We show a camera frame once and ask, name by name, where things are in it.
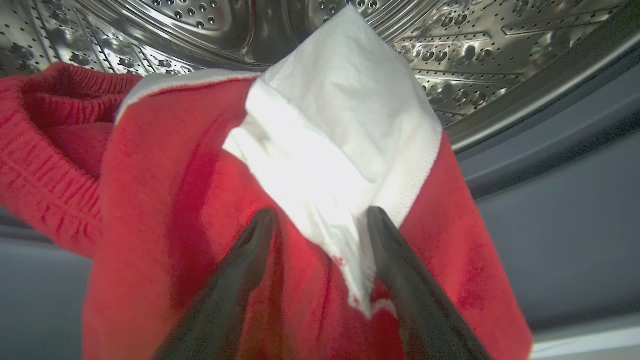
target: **gray panel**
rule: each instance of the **gray panel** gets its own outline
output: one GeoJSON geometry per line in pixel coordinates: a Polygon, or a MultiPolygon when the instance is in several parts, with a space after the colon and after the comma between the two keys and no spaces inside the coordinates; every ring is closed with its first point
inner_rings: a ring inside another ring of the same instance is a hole
{"type": "Polygon", "coordinates": [[[80,359],[91,262],[55,245],[0,238],[3,359],[80,359]]]}
{"type": "Polygon", "coordinates": [[[640,309],[640,134],[477,201],[537,329],[640,309]]]}

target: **red fabric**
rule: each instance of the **red fabric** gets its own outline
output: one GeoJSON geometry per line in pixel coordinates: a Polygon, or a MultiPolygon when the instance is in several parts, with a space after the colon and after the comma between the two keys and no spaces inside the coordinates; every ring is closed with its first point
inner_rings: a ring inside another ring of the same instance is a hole
{"type": "MultiPolygon", "coordinates": [[[[252,81],[152,95],[111,133],[100,122],[137,80],[55,65],[0,81],[0,202],[93,259],[87,359],[151,358],[253,214],[278,209],[221,150],[252,81]]],[[[239,357],[403,358],[397,320],[349,307],[337,265],[278,215],[239,357]]],[[[400,230],[493,358],[526,359],[531,333],[446,137],[400,230]]],[[[372,297],[390,294],[377,282],[372,297]]]]}

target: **clothing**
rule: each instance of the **clothing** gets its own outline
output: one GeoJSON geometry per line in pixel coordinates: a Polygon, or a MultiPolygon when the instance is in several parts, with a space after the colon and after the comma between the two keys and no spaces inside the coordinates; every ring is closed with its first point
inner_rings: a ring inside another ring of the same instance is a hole
{"type": "MultiPolygon", "coordinates": [[[[389,290],[374,281],[369,314],[350,304],[340,261],[223,149],[257,75],[219,74],[148,92],[133,90],[136,76],[60,63],[0,80],[0,204],[93,259],[84,357],[151,358],[252,216],[273,208],[279,228],[239,358],[403,358],[389,290]]],[[[440,136],[399,229],[492,357],[526,359],[531,333],[440,136]]]]}

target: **red stain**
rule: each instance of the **red stain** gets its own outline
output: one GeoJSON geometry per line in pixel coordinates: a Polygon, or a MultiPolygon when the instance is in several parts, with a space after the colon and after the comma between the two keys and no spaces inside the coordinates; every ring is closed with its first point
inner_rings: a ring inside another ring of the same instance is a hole
{"type": "Polygon", "coordinates": [[[341,268],[345,267],[344,259],[338,258],[338,257],[333,257],[332,259],[333,259],[333,262],[336,263],[339,267],[341,268]]]}

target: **red sweatshirt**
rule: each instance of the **red sweatshirt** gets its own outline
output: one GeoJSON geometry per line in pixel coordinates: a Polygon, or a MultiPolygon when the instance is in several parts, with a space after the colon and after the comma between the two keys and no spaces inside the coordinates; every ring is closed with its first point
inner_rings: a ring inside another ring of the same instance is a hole
{"type": "MultiPolygon", "coordinates": [[[[93,259],[87,359],[151,358],[255,212],[278,209],[221,149],[252,79],[149,95],[114,129],[139,80],[62,63],[0,80],[0,204],[93,259]]],[[[402,359],[396,318],[349,306],[337,265],[278,216],[239,358],[402,359]]],[[[527,359],[531,333],[446,136],[400,230],[492,357],[527,359]]],[[[390,298],[376,281],[372,300],[390,298]]]]}

